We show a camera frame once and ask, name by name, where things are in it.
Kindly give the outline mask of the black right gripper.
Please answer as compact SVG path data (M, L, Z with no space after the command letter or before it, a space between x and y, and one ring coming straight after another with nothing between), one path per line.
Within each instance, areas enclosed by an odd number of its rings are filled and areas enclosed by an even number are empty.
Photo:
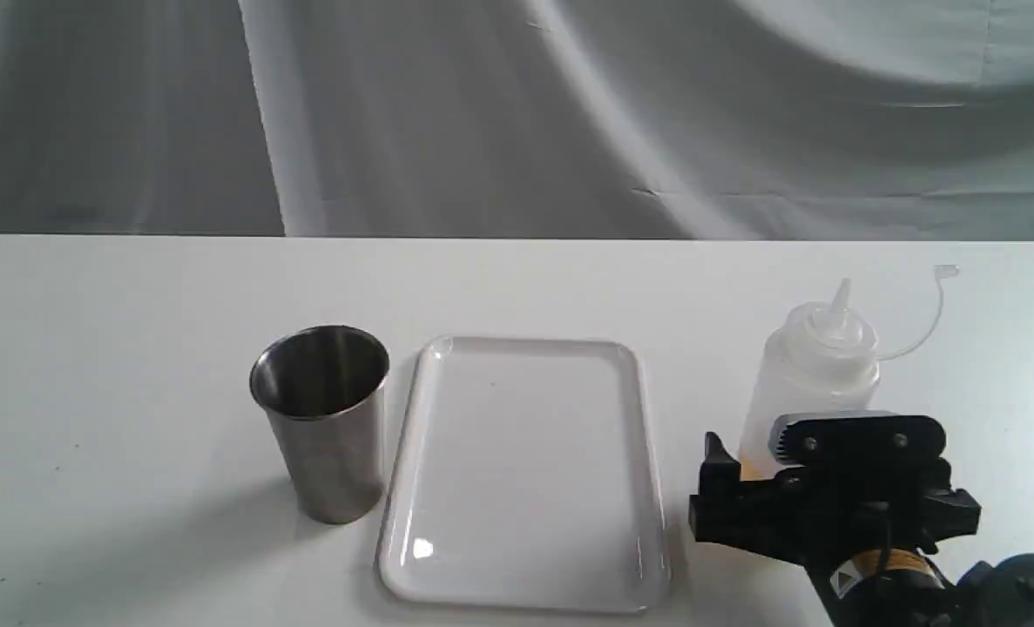
M770 453L783 469L742 480L719 434L705 435L688 521L696 543L726 545L826 571L874 551L937 553L978 532L982 508L950 484L943 425L927 415L795 413L780 416Z

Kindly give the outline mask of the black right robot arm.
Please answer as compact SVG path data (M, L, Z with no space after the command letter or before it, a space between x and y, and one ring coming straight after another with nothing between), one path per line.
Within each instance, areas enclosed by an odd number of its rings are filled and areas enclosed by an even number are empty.
M744 479L709 431L689 528L696 543L801 568L835 626L1034 626L1034 553L978 561L956 581L932 561L983 512L952 487L945 448L927 415L787 414L768 437L779 472Z

